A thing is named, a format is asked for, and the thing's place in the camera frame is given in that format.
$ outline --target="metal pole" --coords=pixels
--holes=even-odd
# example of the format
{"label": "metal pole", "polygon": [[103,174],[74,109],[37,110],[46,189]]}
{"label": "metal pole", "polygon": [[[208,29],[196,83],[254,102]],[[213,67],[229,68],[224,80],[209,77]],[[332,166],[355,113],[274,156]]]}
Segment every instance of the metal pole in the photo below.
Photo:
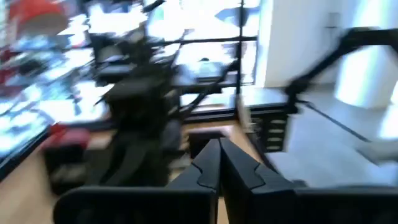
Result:
{"label": "metal pole", "polygon": [[242,79],[242,38],[243,38],[243,8],[244,0],[241,0],[241,7],[239,8],[239,42],[237,56],[238,56],[238,74],[236,75],[236,95],[241,93],[241,79]]}

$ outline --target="red object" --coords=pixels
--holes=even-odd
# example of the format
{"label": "red object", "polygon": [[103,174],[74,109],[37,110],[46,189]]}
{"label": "red object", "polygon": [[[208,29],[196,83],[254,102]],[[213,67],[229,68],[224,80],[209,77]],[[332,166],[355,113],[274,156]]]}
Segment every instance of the red object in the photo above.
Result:
{"label": "red object", "polygon": [[43,143],[42,147],[59,147],[69,144],[79,144],[83,149],[86,149],[90,142],[90,132],[83,128],[68,129],[62,124],[55,124],[50,127],[51,136]]}
{"label": "red object", "polygon": [[16,0],[9,7],[8,25],[8,41],[13,42],[25,34],[58,34],[68,27],[68,18],[62,6],[49,0]]}
{"label": "red object", "polygon": [[[17,53],[12,53],[9,50],[9,47],[5,46],[0,50],[0,63],[4,64],[16,55]],[[5,84],[7,80],[13,77],[16,73],[17,70],[15,68],[0,68],[0,84]]]}

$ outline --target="white floor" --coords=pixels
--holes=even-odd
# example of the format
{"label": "white floor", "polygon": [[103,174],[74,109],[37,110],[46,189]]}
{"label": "white floor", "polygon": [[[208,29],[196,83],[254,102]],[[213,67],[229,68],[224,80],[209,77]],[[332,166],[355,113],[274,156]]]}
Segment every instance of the white floor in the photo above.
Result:
{"label": "white floor", "polygon": [[333,96],[332,86],[315,87],[302,98],[370,141],[398,139],[398,105],[373,110],[351,106]]}
{"label": "white floor", "polygon": [[292,119],[287,151],[268,154],[281,174],[311,187],[398,183],[396,162],[375,165],[356,150],[363,145],[309,109]]}

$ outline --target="white wall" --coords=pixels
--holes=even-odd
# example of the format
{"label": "white wall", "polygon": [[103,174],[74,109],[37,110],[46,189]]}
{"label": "white wall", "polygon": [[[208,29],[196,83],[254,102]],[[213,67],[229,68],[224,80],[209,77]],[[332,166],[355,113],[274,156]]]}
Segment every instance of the white wall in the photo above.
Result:
{"label": "white wall", "polygon": [[[326,55],[341,32],[340,29],[331,34],[325,28],[330,13],[343,12],[340,25],[345,24],[350,20],[346,12],[349,14],[355,1],[273,0],[269,47],[267,54],[259,54],[258,63],[266,73],[265,87],[285,86],[294,76],[302,74]],[[336,74],[337,66],[334,66],[325,71],[317,82],[333,83]]]}

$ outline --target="wooden floor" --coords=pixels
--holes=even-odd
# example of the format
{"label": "wooden floor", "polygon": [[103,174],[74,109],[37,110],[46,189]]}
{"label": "wooden floor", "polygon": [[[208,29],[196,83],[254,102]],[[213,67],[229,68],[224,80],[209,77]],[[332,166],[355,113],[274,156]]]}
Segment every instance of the wooden floor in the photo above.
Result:
{"label": "wooden floor", "polygon": [[[248,139],[235,121],[186,125],[183,132],[191,130],[220,129],[237,146],[260,161]],[[91,145],[106,144],[110,137],[95,133]],[[0,183],[0,223],[3,224],[48,224],[52,223],[52,207],[56,201],[48,187],[44,164],[39,149]],[[228,223],[225,204],[219,200],[218,223]]]}

